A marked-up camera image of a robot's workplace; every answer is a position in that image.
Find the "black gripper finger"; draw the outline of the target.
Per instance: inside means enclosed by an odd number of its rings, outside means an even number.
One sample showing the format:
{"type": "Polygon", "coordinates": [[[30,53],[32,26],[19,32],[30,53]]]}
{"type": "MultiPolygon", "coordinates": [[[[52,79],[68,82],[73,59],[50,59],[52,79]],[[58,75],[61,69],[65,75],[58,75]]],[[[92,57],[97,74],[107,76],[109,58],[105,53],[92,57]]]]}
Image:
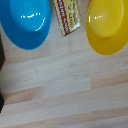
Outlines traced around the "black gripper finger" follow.
{"type": "Polygon", "coordinates": [[[3,96],[0,92],[0,112],[2,111],[3,106],[4,106],[4,99],[3,99],[3,96]]]}
{"type": "Polygon", "coordinates": [[[0,70],[1,70],[4,62],[5,62],[5,55],[4,55],[4,49],[3,49],[2,39],[1,39],[1,35],[0,35],[0,70]]]}

